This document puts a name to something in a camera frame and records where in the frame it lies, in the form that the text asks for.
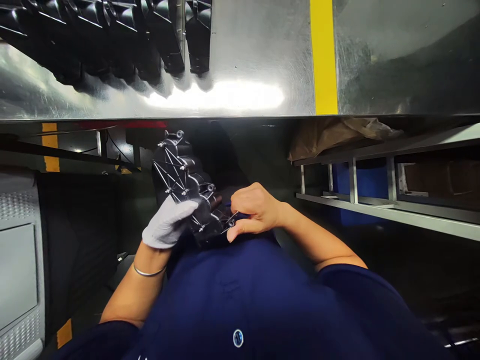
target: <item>white glove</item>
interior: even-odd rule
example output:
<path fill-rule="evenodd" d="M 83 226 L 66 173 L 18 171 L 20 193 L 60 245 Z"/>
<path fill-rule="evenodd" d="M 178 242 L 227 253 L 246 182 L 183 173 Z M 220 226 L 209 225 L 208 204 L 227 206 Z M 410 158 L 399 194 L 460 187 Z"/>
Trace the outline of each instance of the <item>white glove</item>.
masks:
<path fill-rule="evenodd" d="M 199 204 L 192 200 L 176 204 L 169 195 L 141 233 L 143 242 L 156 249 L 173 247 L 187 226 L 182 220 L 198 207 Z"/>

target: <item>perforated metal panel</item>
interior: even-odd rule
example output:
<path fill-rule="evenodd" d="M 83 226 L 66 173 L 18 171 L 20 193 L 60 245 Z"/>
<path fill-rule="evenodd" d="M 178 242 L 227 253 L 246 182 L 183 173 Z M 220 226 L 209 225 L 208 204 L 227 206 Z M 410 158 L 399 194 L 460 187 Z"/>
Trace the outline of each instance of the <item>perforated metal panel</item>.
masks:
<path fill-rule="evenodd" d="M 17 187 L 15 191 L 4 192 L 12 189 L 11 186 L 7 186 L 7 183 L 11 184 L 12 181 L 15 183 L 18 176 L 18 174 L 11 175 L 8 181 L 5 173 L 0 176 L 0 231 L 27 224 L 33 225 L 37 274 L 35 285 L 38 301 L 34 308 L 0 329 L 0 360 L 15 359 L 19 356 L 22 359 L 33 358 L 34 353 L 31 352 L 31 348 L 29 351 L 25 352 L 25 350 L 38 340 L 43 342 L 45 339 L 44 262 L 38 190 L 32 182 L 29 184 L 19 178 L 17 184 L 22 184 L 23 188 Z M 8 271 L 0 262 L 0 272 Z"/>

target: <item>yellow stripe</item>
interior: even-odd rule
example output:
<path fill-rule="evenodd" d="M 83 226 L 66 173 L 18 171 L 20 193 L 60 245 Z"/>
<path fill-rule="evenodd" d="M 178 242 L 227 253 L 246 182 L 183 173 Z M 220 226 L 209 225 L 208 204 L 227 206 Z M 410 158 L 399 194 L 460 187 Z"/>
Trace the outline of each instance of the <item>yellow stripe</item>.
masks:
<path fill-rule="evenodd" d="M 41 130 L 43 132 L 51 132 L 57 131 L 57 124 L 56 123 L 43 123 L 41 125 Z M 41 144 L 43 146 L 47 146 L 49 148 L 56 148 L 59 147 L 59 138 L 57 135 L 47 135 L 41 137 Z M 60 172 L 60 163 L 58 157 L 51 157 L 51 156 L 44 156 L 45 160 L 45 170 L 47 172 Z"/>
<path fill-rule="evenodd" d="M 310 0 L 311 50 L 317 115 L 339 113 L 333 0 Z"/>
<path fill-rule="evenodd" d="M 68 319 L 65 325 L 56 332 L 56 348 L 60 349 L 70 340 L 72 340 L 72 319 Z"/>

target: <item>silver bracelet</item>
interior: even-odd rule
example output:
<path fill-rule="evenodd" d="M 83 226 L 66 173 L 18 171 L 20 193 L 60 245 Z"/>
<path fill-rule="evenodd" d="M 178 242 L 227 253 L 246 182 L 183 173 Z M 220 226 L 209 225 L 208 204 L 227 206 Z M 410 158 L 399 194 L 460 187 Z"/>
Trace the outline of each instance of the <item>silver bracelet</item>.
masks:
<path fill-rule="evenodd" d="M 157 271 L 157 272 L 154 272 L 154 273 L 149 274 L 149 273 L 147 273 L 147 272 L 143 272 L 143 271 L 138 270 L 137 267 L 135 266 L 135 261 L 133 262 L 133 268 L 135 269 L 136 273 L 137 273 L 138 275 L 141 275 L 141 276 L 146 277 L 146 278 L 152 278 L 152 277 L 160 274 L 163 270 L 165 270 L 166 267 L 167 267 L 167 265 L 165 265 L 164 267 L 162 267 L 162 268 L 160 269 L 160 271 Z"/>

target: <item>black plastic parts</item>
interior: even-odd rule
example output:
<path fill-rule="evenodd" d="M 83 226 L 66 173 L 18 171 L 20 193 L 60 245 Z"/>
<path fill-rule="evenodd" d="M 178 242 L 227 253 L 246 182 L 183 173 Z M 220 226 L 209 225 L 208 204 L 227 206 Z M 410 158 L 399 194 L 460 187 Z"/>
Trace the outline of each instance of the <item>black plastic parts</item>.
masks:
<path fill-rule="evenodd" d="M 161 60 L 167 73 L 185 71 L 183 16 L 190 71 L 210 69 L 212 0 L 186 0 L 185 14 L 181 1 L 0 0 L 0 37 L 65 85 L 79 85 L 84 72 L 128 84 L 138 74 L 153 85 Z"/>
<path fill-rule="evenodd" d="M 185 31 L 192 73 L 210 70 L 211 29 L 212 0 L 186 0 Z"/>
<path fill-rule="evenodd" d="M 136 0 L 137 5 L 145 0 Z M 185 70 L 184 59 L 178 40 L 176 0 L 146 0 L 146 24 L 150 31 L 150 40 L 163 60 L 167 73 L 179 74 Z"/>
<path fill-rule="evenodd" d="M 50 41 L 77 58 L 86 73 L 98 77 L 109 73 L 107 62 L 72 26 L 62 0 L 22 0 L 22 4 L 37 19 Z"/>
<path fill-rule="evenodd" d="M 147 82 L 160 79 L 160 55 L 147 36 L 143 9 L 128 1 L 104 2 L 110 36 Z"/>
<path fill-rule="evenodd" d="M 109 35 L 109 23 L 105 18 L 101 1 L 63 0 L 68 17 L 75 30 L 103 57 L 113 75 L 127 83 L 135 78 L 135 66 L 130 57 L 119 50 Z"/>
<path fill-rule="evenodd" d="M 0 38 L 50 70 L 60 83 L 81 83 L 80 61 L 52 43 L 37 19 L 23 6 L 0 4 Z"/>
<path fill-rule="evenodd" d="M 222 197 L 194 156 L 183 131 L 165 131 L 165 138 L 153 153 L 152 176 L 155 191 L 167 193 L 176 203 L 198 203 L 189 227 L 201 248 L 226 242 L 225 236 L 219 235 L 235 225 L 236 216 L 222 204 Z"/>

